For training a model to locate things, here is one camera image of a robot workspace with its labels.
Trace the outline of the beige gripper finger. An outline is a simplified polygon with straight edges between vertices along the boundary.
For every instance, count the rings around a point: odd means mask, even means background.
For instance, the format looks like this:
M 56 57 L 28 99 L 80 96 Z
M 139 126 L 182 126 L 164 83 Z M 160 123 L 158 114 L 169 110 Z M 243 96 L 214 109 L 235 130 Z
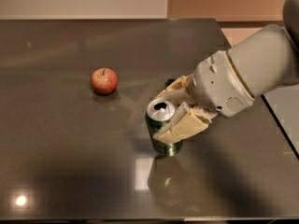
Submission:
M 189 88 L 191 77 L 191 75 L 188 75 L 177 78 L 164 90 L 162 90 L 157 95 L 157 98 L 166 98 L 168 100 L 172 100 L 177 105 L 182 105 L 183 103 L 187 103 L 188 105 L 195 105 L 196 102 L 192 98 Z
M 153 138 L 165 144 L 174 144 L 204 131 L 218 115 L 218 112 L 209 111 L 200 105 L 191 107 L 183 102 Z

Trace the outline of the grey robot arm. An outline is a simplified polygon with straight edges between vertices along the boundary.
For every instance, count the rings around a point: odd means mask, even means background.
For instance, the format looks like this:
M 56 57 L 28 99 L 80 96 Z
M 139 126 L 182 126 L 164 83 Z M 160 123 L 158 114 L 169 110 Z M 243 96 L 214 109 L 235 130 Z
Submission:
M 173 144 L 204 131 L 218 115 L 232 117 L 254 99 L 298 83 L 299 0 L 285 0 L 282 27 L 270 24 L 236 46 L 201 61 L 159 93 L 178 104 L 153 138 Z

